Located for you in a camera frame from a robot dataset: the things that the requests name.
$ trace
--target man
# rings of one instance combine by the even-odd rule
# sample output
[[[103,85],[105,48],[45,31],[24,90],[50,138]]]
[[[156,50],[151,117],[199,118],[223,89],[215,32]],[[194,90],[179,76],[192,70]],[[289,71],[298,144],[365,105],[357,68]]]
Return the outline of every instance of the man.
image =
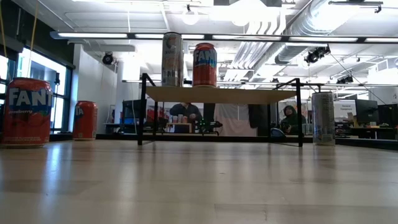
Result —
[[[297,126],[297,124],[298,124],[297,112],[294,109],[294,107],[290,106],[290,105],[286,106],[284,108],[284,114],[285,114],[286,118],[282,120],[282,123],[287,123],[289,125],[287,126],[287,128],[285,128],[283,130],[283,132],[286,134],[298,134],[299,127]],[[301,115],[301,120],[302,120],[302,124],[307,123],[307,120],[305,119],[305,117],[303,115]]]
[[[188,123],[192,123],[192,132],[195,131],[195,121],[201,120],[201,114],[197,106],[191,103],[178,103],[170,109],[170,115],[178,116],[182,114],[188,118]],[[182,125],[175,126],[175,133],[189,133],[189,129]]]

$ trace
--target dark jacket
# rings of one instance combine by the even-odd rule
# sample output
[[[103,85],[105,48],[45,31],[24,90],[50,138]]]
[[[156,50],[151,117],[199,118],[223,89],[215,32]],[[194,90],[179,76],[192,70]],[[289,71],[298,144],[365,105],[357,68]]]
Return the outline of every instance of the dark jacket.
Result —
[[[170,115],[172,116],[178,116],[179,114],[182,114],[188,118],[188,123],[192,123],[191,131],[195,131],[195,120],[200,121],[201,120],[201,114],[197,106],[189,104],[187,108],[182,106],[181,103],[174,105],[170,109]],[[197,117],[195,120],[191,120],[189,116],[191,114],[195,114]],[[182,125],[176,125],[174,128],[175,133],[189,133],[189,128],[182,126]]]
[[[290,108],[290,109],[293,111],[293,113],[287,116],[287,115],[286,115],[286,110],[287,110],[288,108]],[[284,108],[284,114],[285,114],[286,118],[283,119],[282,122],[286,122],[286,123],[289,124],[289,126],[292,127],[292,128],[290,129],[290,133],[288,133],[288,134],[298,134],[298,133],[299,133],[299,126],[297,125],[298,121],[297,121],[297,112],[296,112],[296,109],[294,109],[293,106],[288,105],[288,106],[286,106],[286,107]],[[307,120],[305,119],[305,117],[304,117],[303,115],[301,115],[301,120],[302,120],[302,124],[306,124],[306,123],[307,123]]]
[[[187,108],[185,108],[184,106],[182,106],[181,103],[174,105],[171,109],[170,109],[170,114],[172,116],[178,116],[179,114],[182,114],[186,117],[188,117],[188,122],[192,123],[195,121],[191,121],[189,116],[191,114],[195,114],[197,117],[195,118],[195,120],[200,121],[201,120],[201,114],[200,111],[198,109],[197,106],[189,104]]]

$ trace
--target black metal table leg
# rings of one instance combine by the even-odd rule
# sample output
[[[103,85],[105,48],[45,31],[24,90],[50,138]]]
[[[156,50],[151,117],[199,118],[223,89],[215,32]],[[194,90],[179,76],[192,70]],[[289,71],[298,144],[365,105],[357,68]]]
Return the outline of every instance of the black metal table leg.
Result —
[[[303,147],[303,121],[301,114],[301,89],[300,79],[296,78],[296,95],[297,95],[297,126],[298,126],[298,146]]]
[[[268,129],[268,141],[271,141],[271,105],[267,105],[267,129]]]
[[[153,130],[153,133],[152,133],[154,136],[156,135],[156,132],[157,132],[157,111],[158,111],[157,102],[155,102],[154,130]]]
[[[141,108],[139,110],[139,128],[138,128],[138,145],[142,145],[142,139],[144,135],[144,116],[146,112],[146,95],[147,91],[147,74],[142,74],[142,86],[141,86]]]

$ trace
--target white can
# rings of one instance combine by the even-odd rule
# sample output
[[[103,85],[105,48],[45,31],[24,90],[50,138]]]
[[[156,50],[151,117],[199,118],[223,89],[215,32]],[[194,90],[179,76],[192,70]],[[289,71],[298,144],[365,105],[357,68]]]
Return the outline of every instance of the white can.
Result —
[[[163,36],[162,86],[183,86],[182,37],[176,32]]]
[[[332,92],[312,95],[313,143],[335,145],[335,107]]]

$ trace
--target light wood floor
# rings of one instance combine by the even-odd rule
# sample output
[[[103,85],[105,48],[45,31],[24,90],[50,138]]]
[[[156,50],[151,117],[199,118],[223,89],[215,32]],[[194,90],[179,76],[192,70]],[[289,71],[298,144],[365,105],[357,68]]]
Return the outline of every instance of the light wood floor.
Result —
[[[397,223],[398,153],[53,142],[0,151],[0,223]]]

